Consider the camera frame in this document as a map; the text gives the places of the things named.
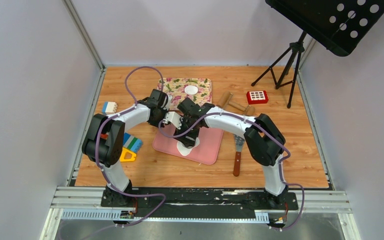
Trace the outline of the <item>pink plastic tray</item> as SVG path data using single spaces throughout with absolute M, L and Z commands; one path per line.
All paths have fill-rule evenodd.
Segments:
M 177 149 L 177 140 L 163 135 L 159 130 L 153 140 L 152 147 L 159 152 L 179 158 L 191 160 L 200 164 L 212 165 L 216 162 L 223 130 L 218 128 L 201 128 L 199 132 L 200 144 L 189 155 L 182 156 Z

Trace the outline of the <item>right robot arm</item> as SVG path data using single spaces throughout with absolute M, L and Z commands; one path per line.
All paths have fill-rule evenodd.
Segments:
M 246 142 L 252 158 L 262 166 L 266 204 L 278 209 L 285 203 L 288 186 L 282 178 L 280 161 L 284 156 L 286 140 L 268 115 L 239 115 L 210 103 L 200 106 L 189 98 L 184 99 L 177 108 L 182 112 L 182 117 L 174 137 L 183 147 L 191 149 L 197 144 L 201 128 L 221 129 L 239 136 Z

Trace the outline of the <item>wooden double-ended roller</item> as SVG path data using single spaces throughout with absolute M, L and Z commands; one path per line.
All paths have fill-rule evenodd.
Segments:
M 255 113 L 255 107 L 251 105 L 241 105 L 233 101 L 232 98 L 233 94 L 230 91 L 225 91 L 217 102 L 216 106 L 222 109 L 225 109 L 227 106 L 231 106 L 237 110 L 242 111 L 243 115 L 245 116 L 252 116 Z

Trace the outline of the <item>white dough ball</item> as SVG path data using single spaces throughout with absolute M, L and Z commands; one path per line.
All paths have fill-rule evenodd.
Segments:
M 199 144 L 200 144 L 200 139 L 197 137 L 194 146 L 186 147 L 183 143 L 181 143 L 180 141 L 177 141 L 176 147 L 177 147 L 178 152 L 182 156 L 187 156 L 187 155 L 189 155 L 191 153 L 191 151 L 193 149 L 198 147 Z

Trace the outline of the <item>floral cutting mat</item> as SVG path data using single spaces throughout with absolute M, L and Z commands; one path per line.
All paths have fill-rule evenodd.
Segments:
M 188 85 L 198 87 L 198 93 L 196 95 L 187 95 L 184 89 Z M 212 81 L 208 78 L 168 77 L 159 80 L 157 89 L 173 97 L 170 111 L 178 111 L 178 105 L 186 98 L 191 99 L 200 106 L 204 103 L 213 103 Z

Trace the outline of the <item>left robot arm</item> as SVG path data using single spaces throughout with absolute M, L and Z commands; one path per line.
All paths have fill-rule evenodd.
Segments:
M 106 180 L 101 205 L 129 206 L 135 196 L 132 182 L 125 174 L 120 157 L 125 132 L 141 123 L 158 126 L 170 108 L 170 98 L 161 90 L 153 89 L 150 96 L 111 116 L 95 114 L 84 137 L 81 152 L 95 162 Z

